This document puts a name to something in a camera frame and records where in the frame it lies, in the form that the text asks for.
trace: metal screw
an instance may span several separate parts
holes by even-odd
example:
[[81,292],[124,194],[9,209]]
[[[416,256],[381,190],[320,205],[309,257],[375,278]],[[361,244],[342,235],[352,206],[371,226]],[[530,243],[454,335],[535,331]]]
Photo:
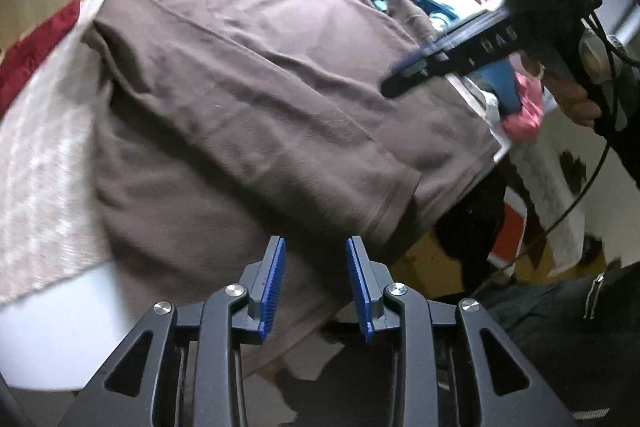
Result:
[[241,284],[230,284],[225,288],[225,293],[229,297],[238,297],[244,293],[244,288]]
[[154,311],[158,315],[166,315],[171,311],[171,304],[169,304],[167,301],[156,302],[156,304],[154,304]]
[[404,295],[407,290],[408,288],[401,282],[392,282],[389,286],[386,287],[386,291],[391,293],[391,295],[395,295],[396,297]]
[[462,311],[476,313],[480,309],[480,303],[475,299],[465,299],[460,304]]

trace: brown t-shirt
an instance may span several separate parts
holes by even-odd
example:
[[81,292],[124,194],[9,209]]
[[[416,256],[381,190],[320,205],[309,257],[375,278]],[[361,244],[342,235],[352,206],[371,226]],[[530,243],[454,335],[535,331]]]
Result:
[[207,298],[282,235],[252,371],[349,300],[350,235],[392,262],[492,163],[497,143],[445,79],[378,92],[432,33],[414,0],[387,3],[104,1],[85,37],[106,66],[95,187],[137,314]]

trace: zipper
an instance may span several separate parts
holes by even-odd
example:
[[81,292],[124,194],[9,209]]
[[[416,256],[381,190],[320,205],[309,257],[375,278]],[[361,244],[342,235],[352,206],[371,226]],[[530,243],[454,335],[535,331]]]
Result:
[[597,420],[604,418],[609,412],[609,408],[595,409],[593,411],[575,411],[572,412],[572,416],[578,421]]
[[[591,283],[591,289],[589,290],[589,293],[587,294],[587,300],[584,303],[584,316],[582,318],[584,319],[588,318],[590,321],[594,319],[596,314],[596,306],[598,304],[598,297],[600,297],[603,281],[604,281],[604,272],[598,275]],[[594,291],[595,291],[595,296],[592,302],[591,296],[593,295]]]

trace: white table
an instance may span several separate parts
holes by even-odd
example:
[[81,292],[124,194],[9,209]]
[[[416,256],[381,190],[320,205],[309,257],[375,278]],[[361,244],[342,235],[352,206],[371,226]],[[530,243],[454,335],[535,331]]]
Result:
[[134,324],[102,264],[0,309],[0,372],[11,387],[82,389]]

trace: blue cloth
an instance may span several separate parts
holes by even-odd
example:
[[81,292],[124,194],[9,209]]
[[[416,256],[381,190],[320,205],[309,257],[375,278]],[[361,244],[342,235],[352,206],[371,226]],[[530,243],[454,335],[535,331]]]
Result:
[[[378,10],[386,12],[386,0],[372,1]],[[445,22],[446,19],[449,19],[450,22],[459,19],[455,7],[446,5],[440,0],[415,0],[415,2],[429,16],[436,16]],[[489,64],[478,70],[478,73],[491,85],[498,97],[498,109],[501,117],[520,112],[520,97],[516,90],[518,79],[508,60],[499,60]]]
[[479,69],[478,73],[493,87],[498,97],[500,116],[520,112],[520,97],[516,91],[518,79],[508,60],[498,60]]

